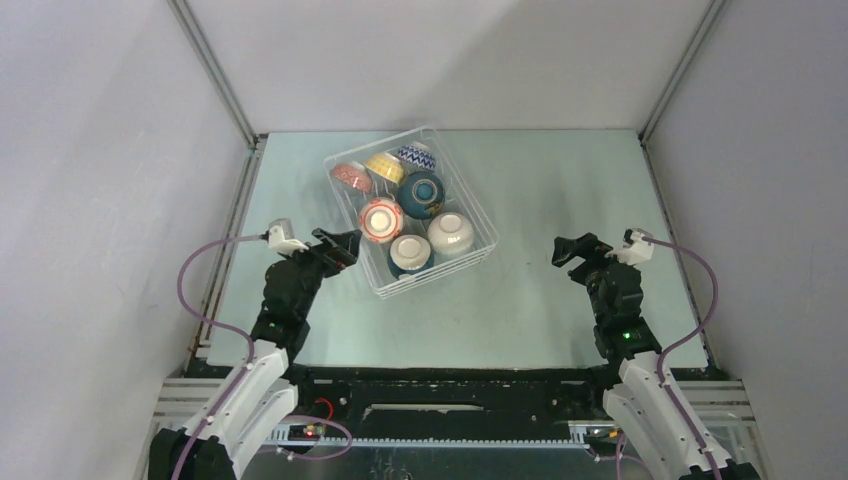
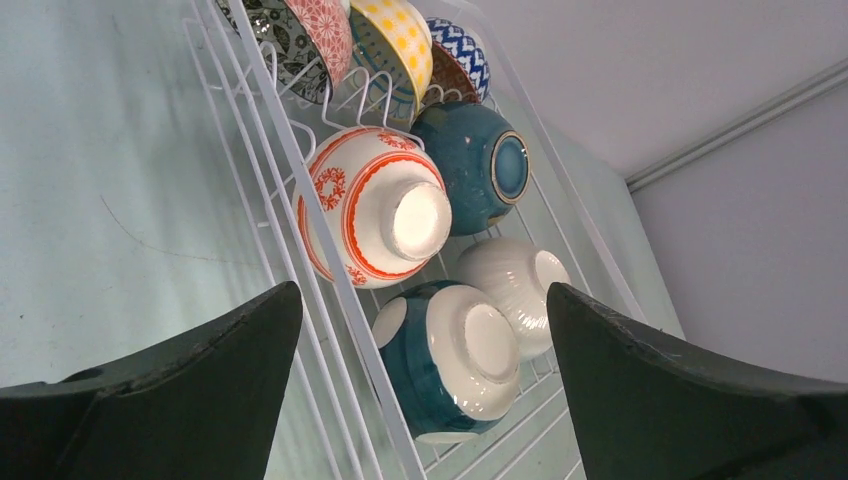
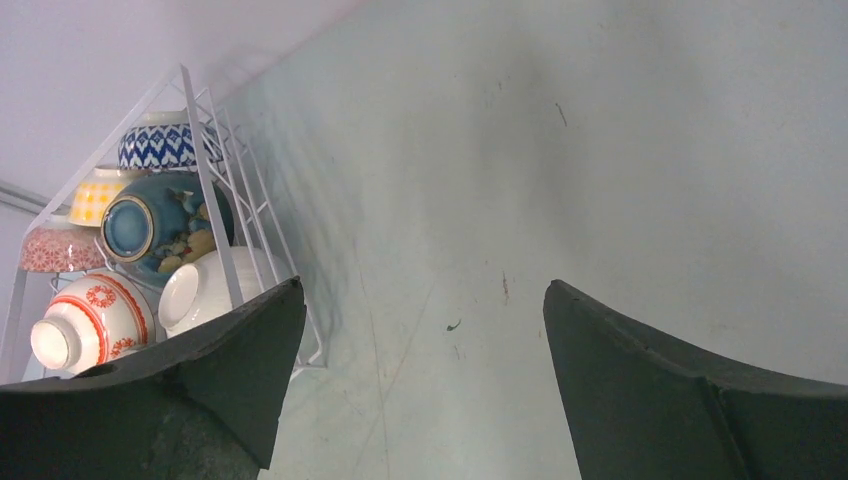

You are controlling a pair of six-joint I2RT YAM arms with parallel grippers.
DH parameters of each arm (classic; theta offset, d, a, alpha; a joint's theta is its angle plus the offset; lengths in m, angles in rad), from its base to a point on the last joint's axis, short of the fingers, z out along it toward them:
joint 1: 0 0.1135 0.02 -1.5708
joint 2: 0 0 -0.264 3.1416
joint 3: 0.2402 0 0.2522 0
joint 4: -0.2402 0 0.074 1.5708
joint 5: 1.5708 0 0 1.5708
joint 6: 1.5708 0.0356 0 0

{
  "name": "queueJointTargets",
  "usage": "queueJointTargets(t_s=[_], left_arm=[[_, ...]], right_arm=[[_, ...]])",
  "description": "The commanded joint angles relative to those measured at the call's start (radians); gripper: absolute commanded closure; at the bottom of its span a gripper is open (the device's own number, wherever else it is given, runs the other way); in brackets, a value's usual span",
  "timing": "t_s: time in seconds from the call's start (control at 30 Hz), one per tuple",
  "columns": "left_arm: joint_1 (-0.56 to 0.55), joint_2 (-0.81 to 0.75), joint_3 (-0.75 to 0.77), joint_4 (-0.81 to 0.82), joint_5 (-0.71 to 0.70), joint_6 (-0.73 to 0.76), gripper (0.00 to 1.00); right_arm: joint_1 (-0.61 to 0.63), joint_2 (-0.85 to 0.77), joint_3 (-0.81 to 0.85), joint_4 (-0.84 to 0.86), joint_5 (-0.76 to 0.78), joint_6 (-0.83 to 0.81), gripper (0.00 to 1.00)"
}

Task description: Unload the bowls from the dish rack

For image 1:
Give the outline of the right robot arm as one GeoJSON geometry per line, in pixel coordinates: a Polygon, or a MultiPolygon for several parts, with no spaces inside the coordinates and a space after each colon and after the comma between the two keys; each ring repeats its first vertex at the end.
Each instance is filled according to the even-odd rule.
{"type": "Polygon", "coordinates": [[[638,267],[652,259],[658,246],[690,256],[712,282],[717,280],[711,266],[692,250],[638,228],[626,230],[618,248],[593,233],[554,240],[553,266],[580,262],[568,275],[586,289],[595,344],[607,362],[605,376],[583,388],[583,408],[596,418],[610,416],[621,440],[630,442],[655,479],[757,479],[754,465],[737,462],[716,441],[666,364],[670,353],[699,337],[711,318],[704,317],[690,333],[663,347],[642,315],[638,267]]]}

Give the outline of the yellow patterned bowl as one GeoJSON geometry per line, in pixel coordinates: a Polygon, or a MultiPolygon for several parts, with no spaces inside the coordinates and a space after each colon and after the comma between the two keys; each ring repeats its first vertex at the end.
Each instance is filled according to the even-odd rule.
{"type": "Polygon", "coordinates": [[[395,185],[400,185],[406,177],[401,161],[388,152],[371,156],[365,161],[364,166],[370,172],[395,185]]]}

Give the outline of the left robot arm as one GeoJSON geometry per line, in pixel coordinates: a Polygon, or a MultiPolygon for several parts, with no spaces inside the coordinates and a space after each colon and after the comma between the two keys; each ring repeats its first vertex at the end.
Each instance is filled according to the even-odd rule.
{"type": "Polygon", "coordinates": [[[307,316],[323,281],[356,264],[362,233],[317,228],[312,234],[314,245],[297,240],[280,220],[256,235],[281,258],[264,274],[252,330],[227,328],[245,340],[246,353],[187,422],[154,436],[148,478],[239,479],[282,420],[312,411],[315,388],[286,376],[305,344],[307,316]]]}

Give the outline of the blue zigzag orange-inside bowl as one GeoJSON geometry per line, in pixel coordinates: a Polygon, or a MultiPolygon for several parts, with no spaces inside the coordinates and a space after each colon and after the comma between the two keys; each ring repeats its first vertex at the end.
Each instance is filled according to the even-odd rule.
{"type": "Polygon", "coordinates": [[[419,170],[434,172],[436,170],[437,159],[429,147],[423,143],[414,141],[400,147],[395,156],[412,167],[419,170]]]}

